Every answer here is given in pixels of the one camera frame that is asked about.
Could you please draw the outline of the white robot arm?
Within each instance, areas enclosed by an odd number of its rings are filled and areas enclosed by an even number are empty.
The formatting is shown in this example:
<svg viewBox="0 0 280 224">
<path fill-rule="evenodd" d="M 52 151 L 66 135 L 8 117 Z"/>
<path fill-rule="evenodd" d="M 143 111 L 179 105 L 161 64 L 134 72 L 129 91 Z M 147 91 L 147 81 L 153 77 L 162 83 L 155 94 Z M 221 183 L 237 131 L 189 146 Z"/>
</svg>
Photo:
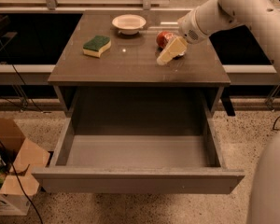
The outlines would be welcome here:
<svg viewBox="0 0 280 224">
<path fill-rule="evenodd" d="M 208 0 L 178 20 L 179 36 L 157 59 L 165 65 L 215 32 L 243 24 L 280 76 L 280 11 L 271 0 Z M 263 149 L 253 176 L 246 224 L 280 224 L 280 131 Z"/>
</svg>

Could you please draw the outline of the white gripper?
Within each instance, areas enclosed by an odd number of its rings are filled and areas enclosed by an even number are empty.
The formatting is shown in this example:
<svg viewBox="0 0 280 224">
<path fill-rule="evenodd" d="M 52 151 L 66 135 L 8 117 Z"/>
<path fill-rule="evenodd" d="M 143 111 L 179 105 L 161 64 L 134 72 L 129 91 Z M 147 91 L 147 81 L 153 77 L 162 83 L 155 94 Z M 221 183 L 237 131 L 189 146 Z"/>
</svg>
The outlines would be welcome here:
<svg viewBox="0 0 280 224">
<path fill-rule="evenodd" d="M 196 11 L 192 10 L 187 15 L 181 17 L 178 21 L 178 31 L 182 36 L 171 38 L 161 54 L 157 58 L 158 65 L 166 65 L 173 58 L 186 52 L 188 43 L 198 44 L 208 38 L 196 20 Z"/>
</svg>

